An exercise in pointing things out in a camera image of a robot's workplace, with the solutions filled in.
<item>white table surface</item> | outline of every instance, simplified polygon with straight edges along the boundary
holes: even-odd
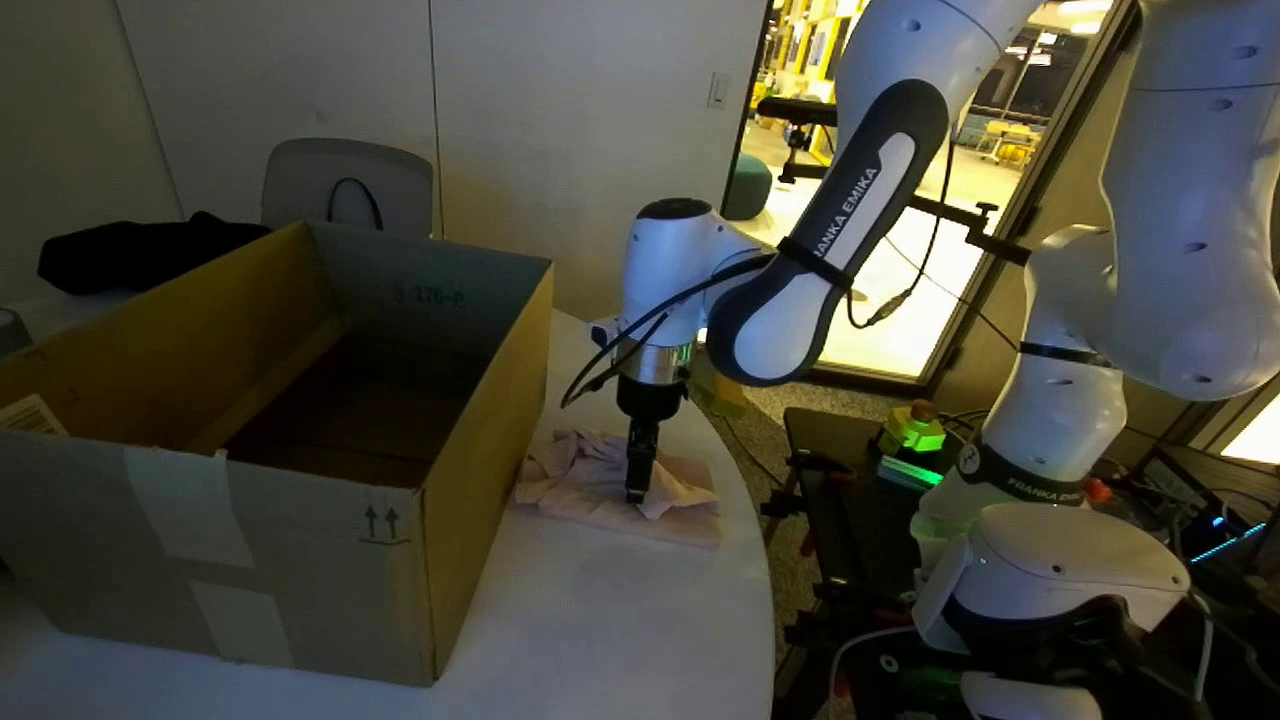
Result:
[[[611,384],[559,413],[589,356],[555,312],[552,427],[626,433]],[[58,634],[0,571],[0,715],[461,715],[461,720],[751,720],[772,704],[772,599],[758,510],[724,439],[685,405],[664,453],[700,456],[720,487],[720,547],[679,547],[510,510],[443,679],[373,679],[254,670]]]

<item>table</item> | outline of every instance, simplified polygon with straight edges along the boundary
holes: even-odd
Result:
[[[555,312],[537,439],[552,427],[626,433],[611,392],[555,410],[589,351],[589,330]],[[510,510],[457,655],[432,690],[64,637],[0,571],[0,715],[769,715],[772,596],[758,510],[700,410],[688,405],[664,425],[664,448],[713,467],[724,543],[679,547]]]

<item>chair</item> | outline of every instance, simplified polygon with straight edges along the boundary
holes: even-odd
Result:
[[[265,171],[265,226],[293,219],[432,237],[432,165],[364,140],[284,140]]]

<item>cardboard box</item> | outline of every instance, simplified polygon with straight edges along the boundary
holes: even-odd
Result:
[[[273,233],[0,360],[70,433],[0,433],[0,555],[70,634],[432,683],[548,322],[548,262]]]

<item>open cardboard box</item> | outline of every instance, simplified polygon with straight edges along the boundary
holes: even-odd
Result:
[[[0,433],[0,555],[70,634],[432,683],[548,322],[548,262],[282,230],[0,360],[64,427]]]

